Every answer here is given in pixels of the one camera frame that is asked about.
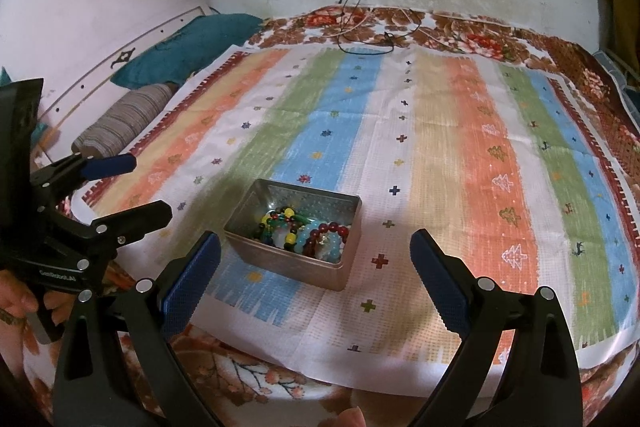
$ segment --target floral blanket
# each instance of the floral blanket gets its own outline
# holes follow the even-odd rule
[[[336,37],[344,31],[344,17],[350,26],[358,26]],[[636,127],[624,111],[613,80],[576,44],[489,18],[395,8],[348,9],[343,15],[340,7],[327,7],[300,17],[268,21],[248,46],[267,49],[278,44],[331,44],[338,39],[343,46],[357,41],[379,45],[381,50],[417,44],[563,75],[571,82],[580,110],[606,140],[634,197],[640,196],[640,141]],[[517,92],[519,86],[513,87]],[[517,223],[515,215],[506,215],[507,220],[510,217]],[[629,232],[637,238],[637,229]],[[507,258],[505,261],[516,264],[521,257],[513,251]],[[133,283],[115,266],[110,277],[120,287]],[[156,410],[126,335],[122,337],[122,346],[145,406]],[[423,398],[381,395],[310,380],[242,353],[196,327],[178,335],[172,346],[204,400],[229,427],[323,427],[339,412],[356,405],[363,410],[369,427],[404,426],[424,402]],[[638,344],[632,342],[607,362],[581,371],[585,425],[606,404],[637,353]],[[56,346],[39,346],[25,327],[24,355],[26,374],[35,396],[43,410],[50,412],[51,368],[57,360]]]

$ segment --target orange stripe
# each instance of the orange stripe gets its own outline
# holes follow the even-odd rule
[[[528,293],[538,284],[538,249],[507,129],[475,62],[449,58],[447,63],[465,155],[465,222],[471,240],[466,265],[474,276],[491,277],[504,290]],[[505,174],[500,183],[498,176]],[[511,337],[503,335],[496,355],[511,346]]]
[[[288,52],[270,50],[251,55],[214,84],[165,130],[161,139],[145,149],[138,157],[136,170],[122,177],[120,187],[117,184],[111,187],[114,198],[105,194],[96,205],[96,211],[102,215],[148,203],[162,184],[191,157],[222,114],[235,108],[242,96]]]

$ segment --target metal box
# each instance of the metal box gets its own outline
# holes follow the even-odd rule
[[[250,239],[262,216],[270,209],[290,206],[296,213],[351,225],[340,263],[332,264],[268,247]],[[341,291],[347,285],[360,240],[362,201],[357,196],[256,180],[225,225],[225,236],[243,261],[307,284]]]

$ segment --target fingernail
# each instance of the fingernail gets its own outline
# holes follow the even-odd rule
[[[33,295],[23,295],[20,302],[31,313],[38,311],[38,301]]]

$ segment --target bed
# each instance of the bed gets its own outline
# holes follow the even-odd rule
[[[345,54],[341,17],[325,7],[267,22],[189,79],[131,143],[135,172],[75,195],[82,221],[157,199],[174,210],[167,229],[120,250],[111,282],[157,276],[203,229],[222,235],[257,177],[354,193],[363,234],[344,291],[246,265],[227,245],[173,340],[227,425],[316,426],[351,405],[367,425],[407,424],[459,343],[408,259],[421,227],[504,289],[556,290],[587,423],[640,337],[640,141],[615,83],[576,44],[460,14],[348,10],[357,43],[341,39]],[[26,345],[46,405],[52,372],[42,366],[55,355]],[[505,336],[484,397],[509,345]]]

